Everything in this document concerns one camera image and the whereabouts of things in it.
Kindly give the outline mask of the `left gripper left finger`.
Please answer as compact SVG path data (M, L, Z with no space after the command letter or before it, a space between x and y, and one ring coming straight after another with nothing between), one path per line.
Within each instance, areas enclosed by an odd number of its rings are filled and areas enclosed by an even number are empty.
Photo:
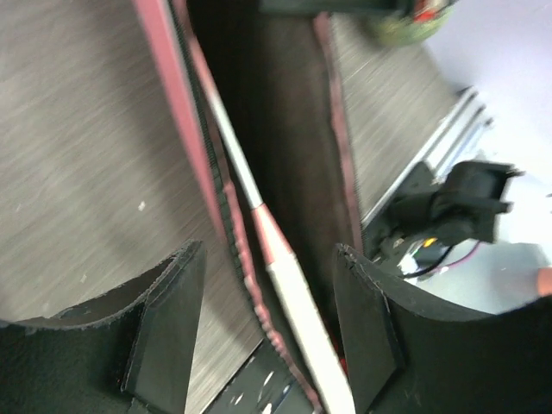
M59 314L1 324L4 413L181 413L204 294L206 250Z

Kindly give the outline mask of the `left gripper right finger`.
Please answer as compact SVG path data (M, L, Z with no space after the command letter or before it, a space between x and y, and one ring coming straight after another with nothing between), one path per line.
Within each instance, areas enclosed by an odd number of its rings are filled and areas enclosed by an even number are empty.
M548 413L551 300L486 314L336 246L334 292L359 413Z

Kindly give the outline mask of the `pink badminton racket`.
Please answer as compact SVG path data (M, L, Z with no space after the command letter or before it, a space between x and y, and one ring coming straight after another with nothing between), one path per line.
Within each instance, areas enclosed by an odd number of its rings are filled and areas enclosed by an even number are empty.
M262 200L214 81L207 78L202 84L248 200L267 271L327 412L354 413L348 380L311 296L303 270Z

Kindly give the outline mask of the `pink racket bag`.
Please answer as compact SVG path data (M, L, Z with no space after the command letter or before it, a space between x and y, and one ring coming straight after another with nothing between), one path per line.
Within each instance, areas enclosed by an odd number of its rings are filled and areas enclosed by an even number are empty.
M331 20L253 1L137 1L179 137L268 343L328 413L267 271L242 184L202 81L212 78L264 204L286 238L342 365L333 250L361 220Z

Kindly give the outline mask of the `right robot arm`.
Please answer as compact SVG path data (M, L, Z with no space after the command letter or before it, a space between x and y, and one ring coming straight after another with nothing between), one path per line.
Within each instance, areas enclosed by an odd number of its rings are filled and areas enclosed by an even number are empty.
M436 238L452 247L468 239L492 244L499 215L511 211L502 199L509 182L523 176L512 164L462 161L440 185L395 198L388 214L405 237Z

